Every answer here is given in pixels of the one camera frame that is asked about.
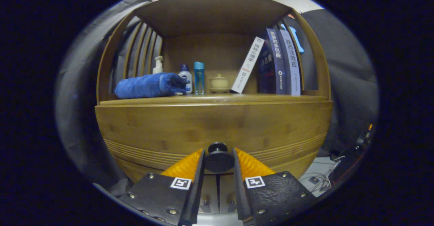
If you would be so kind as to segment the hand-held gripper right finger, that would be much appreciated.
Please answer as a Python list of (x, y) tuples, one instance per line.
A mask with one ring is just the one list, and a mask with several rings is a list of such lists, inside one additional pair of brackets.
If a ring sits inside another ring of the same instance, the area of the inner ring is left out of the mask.
[(282, 225), (317, 203), (290, 172), (273, 172), (246, 152), (233, 148), (238, 219), (245, 225)]

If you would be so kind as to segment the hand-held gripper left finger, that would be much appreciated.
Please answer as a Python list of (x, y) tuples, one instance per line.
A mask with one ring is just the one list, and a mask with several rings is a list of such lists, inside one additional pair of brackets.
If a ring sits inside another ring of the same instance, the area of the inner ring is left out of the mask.
[(149, 172), (120, 197), (144, 219), (158, 226), (192, 226), (204, 179), (203, 149), (197, 150), (161, 174)]

